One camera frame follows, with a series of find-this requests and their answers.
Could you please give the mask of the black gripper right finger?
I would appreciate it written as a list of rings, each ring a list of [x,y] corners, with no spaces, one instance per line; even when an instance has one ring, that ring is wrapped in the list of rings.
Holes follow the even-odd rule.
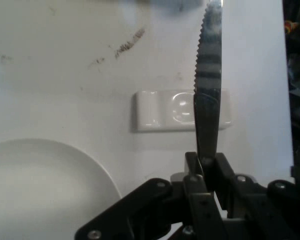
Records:
[[[234,173],[223,153],[204,158],[204,179],[230,219],[242,218],[261,240],[300,240],[300,185],[274,180],[266,187]]]

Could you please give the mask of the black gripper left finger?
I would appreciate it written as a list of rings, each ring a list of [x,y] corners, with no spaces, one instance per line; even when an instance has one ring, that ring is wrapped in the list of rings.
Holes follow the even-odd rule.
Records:
[[[76,240],[157,240],[182,223],[174,240],[224,240],[226,230],[205,177],[212,158],[185,155],[180,181],[152,178],[80,227]]]

